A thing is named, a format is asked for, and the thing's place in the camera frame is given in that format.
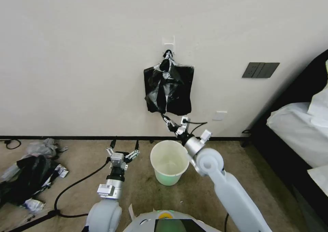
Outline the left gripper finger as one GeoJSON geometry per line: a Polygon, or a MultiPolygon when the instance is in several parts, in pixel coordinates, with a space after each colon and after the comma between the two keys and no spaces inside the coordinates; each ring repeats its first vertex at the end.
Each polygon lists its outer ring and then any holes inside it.
{"type": "Polygon", "coordinates": [[[125,163],[132,162],[139,154],[140,154],[139,140],[137,140],[134,151],[125,156],[124,158],[125,163]]]}
{"type": "Polygon", "coordinates": [[[114,154],[114,147],[115,147],[116,141],[117,141],[116,139],[112,140],[110,143],[110,146],[106,148],[106,151],[110,158],[114,154]]]}

